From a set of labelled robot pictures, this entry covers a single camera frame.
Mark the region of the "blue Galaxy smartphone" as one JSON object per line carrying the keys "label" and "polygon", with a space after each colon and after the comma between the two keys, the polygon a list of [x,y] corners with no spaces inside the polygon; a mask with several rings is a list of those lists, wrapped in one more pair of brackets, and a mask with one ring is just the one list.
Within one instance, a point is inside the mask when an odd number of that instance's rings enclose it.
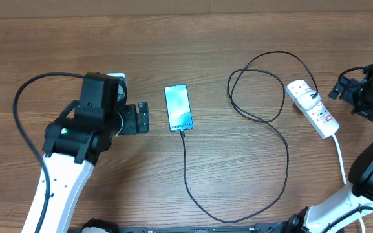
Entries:
{"label": "blue Galaxy smartphone", "polygon": [[172,132],[193,129],[193,118],[187,85],[173,85],[164,88],[169,130]]}

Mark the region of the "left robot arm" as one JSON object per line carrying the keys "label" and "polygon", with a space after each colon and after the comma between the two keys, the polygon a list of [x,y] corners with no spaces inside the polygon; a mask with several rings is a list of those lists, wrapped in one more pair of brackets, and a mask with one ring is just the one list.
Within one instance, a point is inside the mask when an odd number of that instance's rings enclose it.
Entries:
{"label": "left robot arm", "polygon": [[80,98],[73,100],[45,130],[40,155],[21,126],[17,104],[16,126],[41,164],[36,194],[23,232],[66,232],[79,196],[114,137],[149,132],[146,102],[127,104],[123,73],[87,73]]}

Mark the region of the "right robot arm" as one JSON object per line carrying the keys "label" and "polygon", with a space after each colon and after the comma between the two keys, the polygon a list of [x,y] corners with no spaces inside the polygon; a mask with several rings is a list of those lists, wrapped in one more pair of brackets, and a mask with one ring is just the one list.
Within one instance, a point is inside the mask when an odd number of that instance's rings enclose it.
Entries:
{"label": "right robot arm", "polygon": [[[349,79],[341,73],[329,98],[349,103],[353,114],[373,122],[373,64],[360,67],[365,77]],[[319,205],[306,207],[272,232],[340,232],[345,226],[373,213],[373,142],[353,162],[348,181]]]}

